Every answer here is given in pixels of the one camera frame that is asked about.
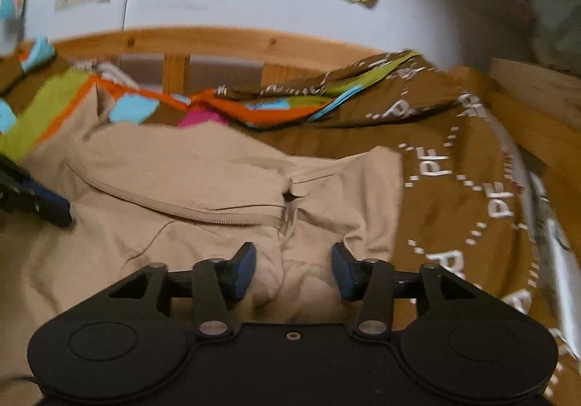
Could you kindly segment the wooden bed frame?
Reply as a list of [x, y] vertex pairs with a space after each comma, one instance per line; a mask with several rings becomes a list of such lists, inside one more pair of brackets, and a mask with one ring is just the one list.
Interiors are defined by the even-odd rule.
[[[262, 63], [262, 84], [322, 74], [373, 55], [371, 48], [314, 36], [235, 27], [158, 27], [103, 32], [55, 42], [72, 60], [117, 59], [131, 54], [163, 58], [162, 89], [184, 93], [193, 56], [245, 59]], [[513, 140], [545, 165], [543, 180], [562, 222], [580, 221], [580, 131], [515, 95], [542, 95], [556, 101], [580, 95], [580, 82], [568, 74], [522, 62], [495, 59], [488, 74], [453, 67], [497, 117]]]

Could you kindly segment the silver patterned satin sheet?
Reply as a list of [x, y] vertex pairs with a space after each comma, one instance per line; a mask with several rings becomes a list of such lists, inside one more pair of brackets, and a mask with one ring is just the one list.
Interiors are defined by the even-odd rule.
[[571, 231], [559, 220], [557, 210], [560, 181], [551, 182], [552, 172], [528, 151], [521, 151], [506, 131], [502, 147], [513, 161], [513, 179], [523, 186], [520, 200], [528, 233], [536, 244], [535, 263], [539, 266], [538, 289], [556, 321], [557, 337], [575, 360], [580, 359], [580, 256], [574, 252], [579, 238], [570, 240]]

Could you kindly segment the colourful striped brown duvet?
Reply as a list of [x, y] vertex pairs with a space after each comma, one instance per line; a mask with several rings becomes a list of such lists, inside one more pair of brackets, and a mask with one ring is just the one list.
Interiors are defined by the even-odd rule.
[[[27, 73], [19, 56], [1, 62], [1, 101], [17, 118], [1, 150], [25, 157], [60, 131], [91, 91], [104, 98], [110, 124], [129, 94], [61, 58]], [[559, 361], [545, 396], [556, 405], [580, 401], [580, 364], [557, 337], [556, 321], [538, 289], [536, 244], [528, 233], [501, 128], [477, 94], [418, 53], [372, 56], [316, 77], [248, 90], [221, 86], [191, 99], [226, 116], [222, 124], [290, 156], [342, 159], [374, 146], [398, 153], [403, 196], [388, 263], [403, 270], [442, 266], [550, 329]], [[162, 98], [142, 124], [173, 122], [187, 105]]]

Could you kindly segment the beige hooded sweatshirt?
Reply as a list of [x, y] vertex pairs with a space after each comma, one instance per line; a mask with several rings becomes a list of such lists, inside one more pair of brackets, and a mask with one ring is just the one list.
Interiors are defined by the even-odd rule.
[[374, 146], [342, 159], [290, 156], [205, 123], [110, 124], [91, 91], [24, 167], [72, 206], [73, 227], [1, 219], [1, 373], [28, 371], [34, 331], [151, 263], [187, 270], [258, 252], [243, 320], [334, 322], [353, 311], [338, 292], [331, 249], [391, 259], [403, 196], [398, 153]]

